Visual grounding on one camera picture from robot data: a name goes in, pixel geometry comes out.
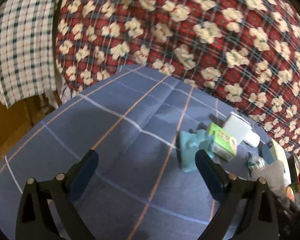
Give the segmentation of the clear bag with cotton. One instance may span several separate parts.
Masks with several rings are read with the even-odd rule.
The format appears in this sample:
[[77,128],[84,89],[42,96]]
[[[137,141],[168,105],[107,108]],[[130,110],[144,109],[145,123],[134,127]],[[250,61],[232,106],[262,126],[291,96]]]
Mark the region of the clear bag with cotton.
[[282,161],[277,160],[270,165],[254,165],[250,168],[250,178],[257,181],[264,178],[270,190],[279,196],[286,195],[286,187],[289,181],[286,179],[285,167]]

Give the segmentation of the green white checked cloth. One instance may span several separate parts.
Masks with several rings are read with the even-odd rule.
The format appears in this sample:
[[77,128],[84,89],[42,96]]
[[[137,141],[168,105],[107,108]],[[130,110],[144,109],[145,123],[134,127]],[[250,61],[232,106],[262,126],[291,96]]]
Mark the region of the green white checked cloth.
[[53,16],[59,0],[5,0],[0,6],[0,103],[56,89]]

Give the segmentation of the green white tissue pack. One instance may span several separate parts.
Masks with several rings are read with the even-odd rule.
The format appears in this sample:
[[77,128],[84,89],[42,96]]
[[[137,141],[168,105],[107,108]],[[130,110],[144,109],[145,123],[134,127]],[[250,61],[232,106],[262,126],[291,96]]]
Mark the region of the green white tissue pack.
[[214,136],[213,153],[226,161],[231,161],[237,155],[237,140],[215,123],[209,124],[207,134]]

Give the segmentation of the white sponge block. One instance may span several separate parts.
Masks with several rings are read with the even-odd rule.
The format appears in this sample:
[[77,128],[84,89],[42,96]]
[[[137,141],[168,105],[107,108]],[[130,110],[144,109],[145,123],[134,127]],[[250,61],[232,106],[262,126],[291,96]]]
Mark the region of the white sponge block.
[[237,140],[237,144],[240,144],[252,131],[252,126],[240,115],[230,112],[223,124],[223,129]]

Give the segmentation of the round silver metal tin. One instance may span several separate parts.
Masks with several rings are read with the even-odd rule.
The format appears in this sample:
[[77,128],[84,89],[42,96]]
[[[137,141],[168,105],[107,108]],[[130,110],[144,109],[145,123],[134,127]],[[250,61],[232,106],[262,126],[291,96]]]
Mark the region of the round silver metal tin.
[[300,173],[300,160],[295,153],[293,153],[288,158],[288,165],[289,165],[290,177],[291,177],[290,186],[294,191],[295,203],[298,206],[300,206],[300,188],[298,183],[298,175]]

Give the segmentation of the red plaid teddy bear blanket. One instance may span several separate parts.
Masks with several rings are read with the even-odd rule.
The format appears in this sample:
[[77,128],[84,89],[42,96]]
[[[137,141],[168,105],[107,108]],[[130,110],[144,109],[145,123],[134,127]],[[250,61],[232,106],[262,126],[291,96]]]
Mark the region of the red plaid teddy bear blanket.
[[289,0],[62,0],[56,66],[70,94],[124,64],[206,91],[300,157],[300,16]]

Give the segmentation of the white gauze roll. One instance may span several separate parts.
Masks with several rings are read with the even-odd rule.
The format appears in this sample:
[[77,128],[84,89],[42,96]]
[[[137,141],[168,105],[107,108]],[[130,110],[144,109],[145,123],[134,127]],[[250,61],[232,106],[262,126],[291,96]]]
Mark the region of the white gauze roll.
[[259,143],[260,143],[260,136],[253,132],[252,130],[250,130],[244,137],[243,141],[250,145],[251,147],[258,147]]

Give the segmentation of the blue checked tablecloth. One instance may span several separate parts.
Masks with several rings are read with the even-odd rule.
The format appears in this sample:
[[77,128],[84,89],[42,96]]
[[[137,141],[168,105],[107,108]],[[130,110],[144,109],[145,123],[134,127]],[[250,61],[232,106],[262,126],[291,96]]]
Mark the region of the blue checked tablecloth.
[[183,172],[178,130],[222,123],[233,109],[149,68],[123,67],[36,126],[0,164],[0,229],[14,239],[21,190],[66,172],[93,146],[99,166],[75,207],[97,239],[197,239],[215,207],[197,171]]

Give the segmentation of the cotton swab plastic bag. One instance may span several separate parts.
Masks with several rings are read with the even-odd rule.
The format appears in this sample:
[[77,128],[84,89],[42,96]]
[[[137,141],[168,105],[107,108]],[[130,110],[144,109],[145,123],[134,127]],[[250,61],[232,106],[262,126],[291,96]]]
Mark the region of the cotton swab plastic bag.
[[267,163],[264,159],[259,156],[258,154],[252,154],[247,161],[247,167],[249,168],[250,172],[255,172],[259,169],[266,167]]

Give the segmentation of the teal blue cloth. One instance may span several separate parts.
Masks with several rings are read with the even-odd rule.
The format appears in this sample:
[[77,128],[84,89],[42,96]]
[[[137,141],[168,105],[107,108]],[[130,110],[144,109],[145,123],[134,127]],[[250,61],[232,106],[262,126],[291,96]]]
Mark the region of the teal blue cloth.
[[196,133],[181,131],[179,133],[180,168],[184,172],[196,170],[195,156],[199,150],[204,150],[213,158],[215,137],[206,130],[200,129]]

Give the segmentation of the yellow patterned tissue box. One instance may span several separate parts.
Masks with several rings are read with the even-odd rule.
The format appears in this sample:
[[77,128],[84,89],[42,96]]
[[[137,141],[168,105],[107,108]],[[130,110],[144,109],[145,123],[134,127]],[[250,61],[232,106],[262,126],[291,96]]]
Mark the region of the yellow patterned tissue box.
[[261,148],[262,158],[269,165],[275,161],[281,161],[283,165],[284,186],[291,184],[290,170],[285,150],[274,139],[270,138]]

